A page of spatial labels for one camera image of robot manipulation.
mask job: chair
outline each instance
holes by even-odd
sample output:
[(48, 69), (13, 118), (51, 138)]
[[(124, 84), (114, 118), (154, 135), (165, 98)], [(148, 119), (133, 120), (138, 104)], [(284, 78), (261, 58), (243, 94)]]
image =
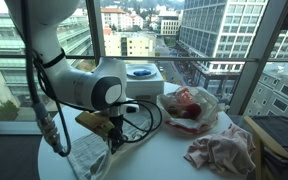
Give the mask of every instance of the chair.
[(253, 131), (256, 180), (288, 179), (288, 118), (244, 117)]

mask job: cloth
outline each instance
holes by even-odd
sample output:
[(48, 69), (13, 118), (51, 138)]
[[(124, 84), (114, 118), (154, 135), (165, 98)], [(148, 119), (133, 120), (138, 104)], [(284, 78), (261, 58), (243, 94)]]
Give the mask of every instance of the cloth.
[(208, 162), (211, 170), (219, 174), (246, 175), (255, 169), (251, 159), (254, 151), (252, 136), (231, 124), (222, 133), (197, 138), (184, 158), (197, 168)]
[[(150, 126), (150, 116), (148, 114), (128, 114), (125, 117), (142, 129), (148, 129)], [(157, 123), (158, 119), (154, 118), (154, 127)], [(123, 125), (123, 132), (129, 140), (138, 139), (145, 134), (145, 132), (137, 130), (126, 123)], [(124, 143), (113, 155), (108, 148), (107, 142), (91, 133), (73, 142), (68, 160), (79, 180), (101, 180), (105, 178), (112, 163), (121, 158), (125, 152), (145, 142), (155, 132), (157, 130), (151, 132), (144, 140), (137, 143)]]

